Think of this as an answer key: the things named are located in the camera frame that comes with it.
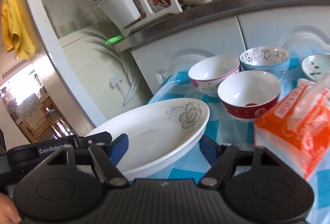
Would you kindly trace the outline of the person's hand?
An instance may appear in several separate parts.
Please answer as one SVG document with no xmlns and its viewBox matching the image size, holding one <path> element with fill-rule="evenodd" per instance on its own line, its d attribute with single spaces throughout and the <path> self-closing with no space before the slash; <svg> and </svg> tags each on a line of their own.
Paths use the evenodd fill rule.
<svg viewBox="0 0 330 224">
<path fill-rule="evenodd" d="M 0 224 L 21 223 L 21 217 L 11 197 L 0 194 Z"/>
</svg>

